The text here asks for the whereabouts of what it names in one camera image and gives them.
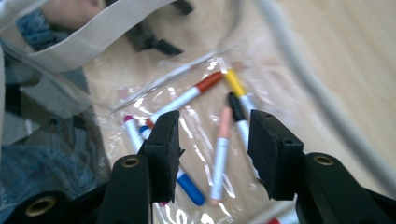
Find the yellow marker cap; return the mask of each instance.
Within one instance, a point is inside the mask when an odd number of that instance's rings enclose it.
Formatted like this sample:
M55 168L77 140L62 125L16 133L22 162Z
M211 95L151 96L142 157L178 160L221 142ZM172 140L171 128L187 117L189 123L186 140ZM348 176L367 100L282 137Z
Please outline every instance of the yellow marker cap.
M241 83L236 76L235 70L229 68L227 70L227 74L224 75L224 78L227 80L228 85L230 86L231 90L233 90L233 94L236 97L241 97L246 94L244 88L242 87Z

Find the white cable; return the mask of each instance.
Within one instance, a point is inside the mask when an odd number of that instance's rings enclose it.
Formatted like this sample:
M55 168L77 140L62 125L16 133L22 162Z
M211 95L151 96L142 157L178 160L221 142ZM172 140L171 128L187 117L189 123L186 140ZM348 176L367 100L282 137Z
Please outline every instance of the white cable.
M269 22L277 44L289 62L291 69L310 91L329 123L338 132L339 137L348 145L348 148L361 160L362 164L367 166L372 176L395 199L395 172L375 152L375 148L371 143L346 119L327 87L306 63L303 55L297 50L291 31L288 29L286 20L283 19L278 6L271 0L256 0L256 3L259 11Z

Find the black marker cap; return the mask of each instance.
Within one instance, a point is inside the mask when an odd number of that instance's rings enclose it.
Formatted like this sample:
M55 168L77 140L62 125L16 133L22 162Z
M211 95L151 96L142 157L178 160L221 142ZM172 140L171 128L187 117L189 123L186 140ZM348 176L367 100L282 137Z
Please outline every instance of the black marker cap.
M228 103L230 104L230 108L233 110L233 119L235 120L235 122L238 122L239 120L244 120L245 115L242 110L241 103L239 102L235 94L233 94L233 92L230 92L228 94Z

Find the yellow marker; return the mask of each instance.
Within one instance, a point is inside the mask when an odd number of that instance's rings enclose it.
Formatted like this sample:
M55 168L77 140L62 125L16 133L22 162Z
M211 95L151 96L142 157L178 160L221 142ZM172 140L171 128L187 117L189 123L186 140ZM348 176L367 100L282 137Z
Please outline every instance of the yellow marker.
M227 80L228 85L230 85L231 90L233 90L233 94L236 97L241 97L246 95L244 88L242 87L241 83L236 76L235 70L233 68L227 69L227 74L224 74L225 79Z
M227 74L224 74L224 78L227 80L228 85L230 86L233 94L239 99L242 107L244 108L245 115L250 119L250 112L252 109L258 109L258 107L254 104L254 102L249 98L247 92L242 87L239 82L238 77L236 76L235 70L233 68L227 69Z

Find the person's hand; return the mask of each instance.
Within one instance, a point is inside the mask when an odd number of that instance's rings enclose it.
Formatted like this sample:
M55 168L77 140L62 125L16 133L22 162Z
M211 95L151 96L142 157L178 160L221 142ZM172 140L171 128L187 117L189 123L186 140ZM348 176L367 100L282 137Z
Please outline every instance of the person's hand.
M51 25L77 30L103 10L98 0L49 0L41 12Z

